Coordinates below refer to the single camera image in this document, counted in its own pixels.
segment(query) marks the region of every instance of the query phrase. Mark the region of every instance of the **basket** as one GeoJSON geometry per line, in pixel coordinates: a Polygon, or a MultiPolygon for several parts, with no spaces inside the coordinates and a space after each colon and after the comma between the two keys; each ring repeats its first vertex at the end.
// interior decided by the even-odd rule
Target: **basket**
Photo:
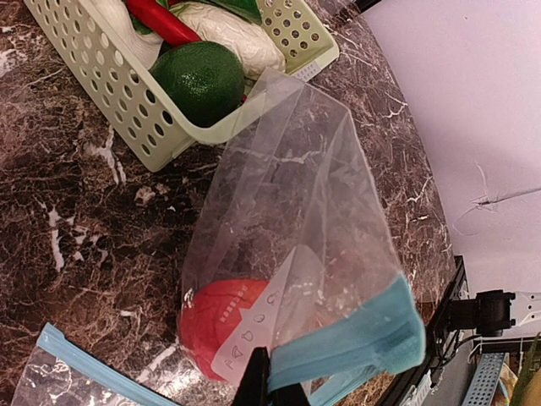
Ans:
{"type": "MultiPolygon", "coordinates": [[[[303,0],[257,0],[263,27],[286,56],[286,72],[313,78],[338,45],[303,0]]],[[[91,0],[25,0],[53,46],[112,127],[152,172],[192,143],[220,144],[239,131],[238,110],[212,127],[191,124],[91,0]]]]}

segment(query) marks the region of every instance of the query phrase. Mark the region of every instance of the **marble countertop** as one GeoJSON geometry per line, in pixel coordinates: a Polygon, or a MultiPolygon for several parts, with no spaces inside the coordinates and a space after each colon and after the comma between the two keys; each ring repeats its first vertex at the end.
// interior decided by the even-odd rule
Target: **marble countertop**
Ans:
{"type": "MultiPolygon", "coordinates": [[[[310,4],[341,48],[313,84],[352,110],[428,322],[455,271],[423,145],[356,6],[310,4]]],[[[196,145],[148,172],[109,130],[22,1],[2,8],[0,405],[13,396],[47,321],[127,376],[182,400],[182,391],[169,392],[181,362],[175,291],[222,148],[196,145]]],[[[390,381],[380,376],[343,404],[372,405],[390,381]]]]}

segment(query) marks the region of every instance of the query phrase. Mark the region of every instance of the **red chili pepper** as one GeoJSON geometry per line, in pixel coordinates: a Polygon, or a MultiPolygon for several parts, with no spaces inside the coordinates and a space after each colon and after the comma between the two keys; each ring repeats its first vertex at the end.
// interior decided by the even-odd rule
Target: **red chili pepper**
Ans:
{"type": "Polygon", "coordinates": [[[128,0],[127,6],[131,14],[172,47],[201,41],[195,31],[169,13],[156,0],[128,0]]]}

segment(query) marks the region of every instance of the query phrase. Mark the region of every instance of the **ziplock bag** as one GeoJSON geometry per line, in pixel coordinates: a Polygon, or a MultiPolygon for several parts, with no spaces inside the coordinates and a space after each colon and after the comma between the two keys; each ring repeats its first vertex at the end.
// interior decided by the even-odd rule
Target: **ziplock bag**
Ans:
{"type": "Polygon", "coordinates": [[[174,406],[102,364],[46,324],[26,363],[12,406],[174,406]]]}
{"type": "Polygon", "coordinates": [[[269,389],[307,382],[314,405],[418,365],[424,326],[350,111],[267,69],[237,126],[183,264],[187,355],[237,385],[266,346],[269,389]]]}

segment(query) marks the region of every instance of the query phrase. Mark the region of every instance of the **white wall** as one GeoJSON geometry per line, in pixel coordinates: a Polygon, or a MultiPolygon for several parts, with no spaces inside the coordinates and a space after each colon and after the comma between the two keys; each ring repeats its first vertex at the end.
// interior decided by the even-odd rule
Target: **white wall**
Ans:
{"type": "MultiPolygon", "coordinates": [[[[409,102],[473,292],[541,292],[541,1],[382,0],[365,14],[409,102]],[[496,202],[484,208],[476,203],[496,202]]],[[[541,322],[522,329],[541,330],[541,322]]]]}

